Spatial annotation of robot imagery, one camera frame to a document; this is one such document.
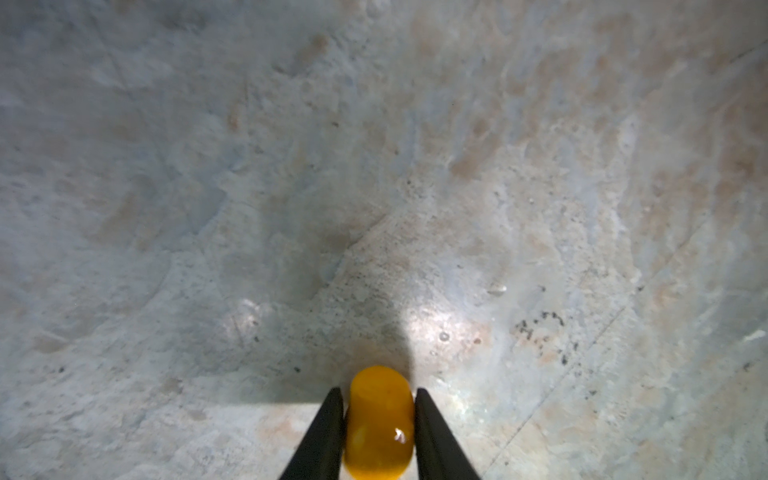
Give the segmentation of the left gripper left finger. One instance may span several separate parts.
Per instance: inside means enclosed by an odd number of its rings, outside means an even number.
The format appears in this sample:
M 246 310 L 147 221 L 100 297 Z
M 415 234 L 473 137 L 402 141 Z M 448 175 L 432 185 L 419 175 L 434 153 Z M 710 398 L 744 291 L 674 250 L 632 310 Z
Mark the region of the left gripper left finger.
M 345 440 L 344 400 L 331 388 L 280 480 L 338 480 Z

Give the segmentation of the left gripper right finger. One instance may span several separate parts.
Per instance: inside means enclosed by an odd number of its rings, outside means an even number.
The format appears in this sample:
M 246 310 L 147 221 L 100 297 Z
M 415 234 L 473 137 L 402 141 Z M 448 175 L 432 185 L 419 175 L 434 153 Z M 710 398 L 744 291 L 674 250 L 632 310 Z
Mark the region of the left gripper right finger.
M 415 449 L 420 480 L 479 480 L 425 388 L 415 397 Z

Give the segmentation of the yellow kumquat cluster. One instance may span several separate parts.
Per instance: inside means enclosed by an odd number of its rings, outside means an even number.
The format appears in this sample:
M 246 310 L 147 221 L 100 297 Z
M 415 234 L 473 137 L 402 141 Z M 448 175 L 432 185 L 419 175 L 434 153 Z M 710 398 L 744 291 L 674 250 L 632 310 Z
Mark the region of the yellow kumquat cluster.
M 343 463 L 354 479 L 398 479 L 414 451 L 414 399 L 408 381 L 385 366 L 350 385 Z

